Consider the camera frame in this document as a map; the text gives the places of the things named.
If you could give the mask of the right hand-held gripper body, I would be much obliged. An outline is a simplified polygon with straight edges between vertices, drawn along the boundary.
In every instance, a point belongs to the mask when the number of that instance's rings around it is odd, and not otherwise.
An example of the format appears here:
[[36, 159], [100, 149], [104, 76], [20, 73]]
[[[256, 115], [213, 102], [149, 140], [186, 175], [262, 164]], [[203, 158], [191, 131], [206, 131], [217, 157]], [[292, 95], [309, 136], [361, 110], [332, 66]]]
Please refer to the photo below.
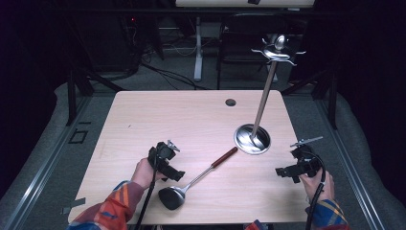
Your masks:
[[297, 143], [292, 145], [294, 149], [291, 151], [291, 153], [297, 160], [297, 163], [292, 168], [293, 176], [307, 174], [309, 177], [314, 177], [322, 168], [322, 161], [308, 145], [309, 143], [320, 139], [322, 139], [322, 136], [310, 139], [301, 139]]

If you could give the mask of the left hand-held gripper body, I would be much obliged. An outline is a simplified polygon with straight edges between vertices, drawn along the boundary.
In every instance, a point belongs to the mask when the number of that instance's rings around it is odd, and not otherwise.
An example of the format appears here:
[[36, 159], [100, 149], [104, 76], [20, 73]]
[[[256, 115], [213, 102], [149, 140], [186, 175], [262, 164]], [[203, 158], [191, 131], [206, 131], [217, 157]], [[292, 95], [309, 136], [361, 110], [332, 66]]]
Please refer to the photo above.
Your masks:
[[159, 142], [148, 152], [147, 160], [152, 168], [160, 173], [176, 173], [176, 169], [169, 164], [169, 161], [176, 155], [179, 148], [171, 140]]

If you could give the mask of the person's left hand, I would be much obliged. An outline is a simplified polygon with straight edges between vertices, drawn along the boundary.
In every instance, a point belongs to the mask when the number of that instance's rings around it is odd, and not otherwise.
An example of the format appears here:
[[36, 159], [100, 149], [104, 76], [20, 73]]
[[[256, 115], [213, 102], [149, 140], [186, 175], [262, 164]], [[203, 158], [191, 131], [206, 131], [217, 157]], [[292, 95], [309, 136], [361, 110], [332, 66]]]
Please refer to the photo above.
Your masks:
[[131, 181], [140, 185], [145, 190], [150, 186], [152, 181], [163, 178], [165, 178], [165, 176], [160, 172], [155, 172], [148, 160], [143, 158], [137, 163], [135, 171], [131, 176]]

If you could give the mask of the steel utensil stand with hooks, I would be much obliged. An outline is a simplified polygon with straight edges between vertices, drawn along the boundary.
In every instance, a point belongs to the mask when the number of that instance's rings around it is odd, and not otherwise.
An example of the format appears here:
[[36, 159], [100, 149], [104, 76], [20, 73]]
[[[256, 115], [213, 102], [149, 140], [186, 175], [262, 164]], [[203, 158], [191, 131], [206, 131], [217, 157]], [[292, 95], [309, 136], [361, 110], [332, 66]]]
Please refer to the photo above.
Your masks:
[[295, 52], [288, 49], [288, 41], [289, 38], [286, 35], [281, 34], [272, 43], [267, 43], [263, 40], [262, 42], [264, 43], [264, 46], [261, 49], [253, 49], [254, 53], [259, 53], [268, 59], [270, 69], [261, 94], [255, 122], [239, 126], [234, 133], [234, 142], [237, 148], [247, 154], [263, 154], [271, 147], [272, 141], [270, 134], [264, 127], [260, 126], [260, 122], [278, 64], [280, 62], [287, 62], [292, 66], [296, 66], [293, 57], [305, 54], [305, 51]]

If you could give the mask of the person's colourful clothing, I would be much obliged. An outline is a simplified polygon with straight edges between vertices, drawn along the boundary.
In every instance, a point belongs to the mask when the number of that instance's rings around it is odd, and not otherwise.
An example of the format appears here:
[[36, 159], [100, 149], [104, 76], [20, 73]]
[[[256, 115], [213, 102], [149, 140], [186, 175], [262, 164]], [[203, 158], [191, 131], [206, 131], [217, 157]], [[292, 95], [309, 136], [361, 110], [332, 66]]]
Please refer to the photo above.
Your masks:
[[249, 224], [244, 224], [243, 230], [273, 230], [273, 226], [268, 223], [262, 223], [256, 219]]

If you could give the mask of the grey tape strip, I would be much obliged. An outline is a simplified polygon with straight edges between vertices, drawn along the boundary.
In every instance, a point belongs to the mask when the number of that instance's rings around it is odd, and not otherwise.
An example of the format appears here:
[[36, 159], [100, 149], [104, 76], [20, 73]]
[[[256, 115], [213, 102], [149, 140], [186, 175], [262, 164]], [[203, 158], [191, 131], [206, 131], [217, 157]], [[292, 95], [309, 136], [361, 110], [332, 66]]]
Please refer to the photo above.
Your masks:
[[72, 201], [67, 207], [62, 207], [60, 213], [62, 215], [67, 215], [67, 214], [69, 214], [71, 212], [71, 210], [73, 208], [78, 207], [80, 205], [83, 205], [83, 204], [85, 204], [85, 202], [86, 202], [85, 197], [76, 199], [76, 200]]

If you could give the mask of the white desk leg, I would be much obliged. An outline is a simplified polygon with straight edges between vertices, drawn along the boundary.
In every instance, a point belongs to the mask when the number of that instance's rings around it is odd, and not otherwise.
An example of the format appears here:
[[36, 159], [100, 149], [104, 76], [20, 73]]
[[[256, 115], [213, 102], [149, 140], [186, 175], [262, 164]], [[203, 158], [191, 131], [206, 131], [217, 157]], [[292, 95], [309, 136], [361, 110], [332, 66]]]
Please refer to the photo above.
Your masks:
[[196, 56], [195, 56], [193, 79], [195, 81], [201, 81], [202, 80], [203, 56], [202, 56], [202, 39], [201, 39], [201, 21], [200, 21], [199, 17], [196, 18], [195, 38], [196, 38], [196, 50], [195, 50]]

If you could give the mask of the aluminium floor rail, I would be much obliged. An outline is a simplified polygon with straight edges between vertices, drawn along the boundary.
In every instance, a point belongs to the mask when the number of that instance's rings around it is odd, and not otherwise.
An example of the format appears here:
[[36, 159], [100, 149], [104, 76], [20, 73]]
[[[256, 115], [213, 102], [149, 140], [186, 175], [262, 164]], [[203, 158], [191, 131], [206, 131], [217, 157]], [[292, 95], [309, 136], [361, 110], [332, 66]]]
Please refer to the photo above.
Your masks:
[[372, 198], [367, 192], [357, 169], [351, 161], [349, 152], [345, 147], [343, 139], [339, 133], [338, 129], [334, 129], [330, 123], [327, 115], [327, 106], [320, 100], [316, 100], [315, 104], [318, 108], [319, 113], [322, 116], [322, 119], [325, 123], [325, 126], [328, 129], [328, 132], [332, 136], [332, 139], [338, 149], [338, 157], [340, 159], [341, 165], [344, 168], [344, 172], [349, 180], [354, 195], [357, 199], [357, 202], [363, 212], [363, 215], [370, 226], [371, 230], [386, 230], [382, 219], [376, 212], [375, 206], [372, 203]]
[[94, 122], [92, 99], [79, 100], [68, 121], [68, 103], [60, 100], [21, 172], [0, 199], [0, 230], [63, 230], [88, 159], [86, 145]]

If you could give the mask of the black metal frame leg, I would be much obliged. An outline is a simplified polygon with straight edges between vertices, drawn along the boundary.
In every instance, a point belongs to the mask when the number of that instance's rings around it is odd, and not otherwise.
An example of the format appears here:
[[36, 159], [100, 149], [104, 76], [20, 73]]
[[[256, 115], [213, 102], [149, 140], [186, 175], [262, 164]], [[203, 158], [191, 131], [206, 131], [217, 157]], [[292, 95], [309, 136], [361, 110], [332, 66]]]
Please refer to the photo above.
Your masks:
[[336, 129], [336, 100], [338, 79], [336, 73], [333, 70], [323, 70], [312, 75], [309, 78], [300, 80], [287, 89], [284, 89], [282, 91], [282, 94], [284, 96], [290, 95], [312, 82], [316, 83], [311, 92], [311, 97], [314, 100], [321, 100], [325, 95], [328, 95], [327, 120], [329, 121], [329, 124], [332, 126], [332, 128]]
[[75, 68], [72, 69], [67, 76], [67, 92], [68, 92], [68, 120], [67, 126], [70, 126], [77, 118], [77, 92], [79, 92], [85, 97], [91, 97], [95, 89], [90, 83], [90, 80], [97, 81], [107, 88], [120, 92], [124, 89], [119, 85], [103, 78], [101, 75], [94, 71], [90, 71], [85, 68]]

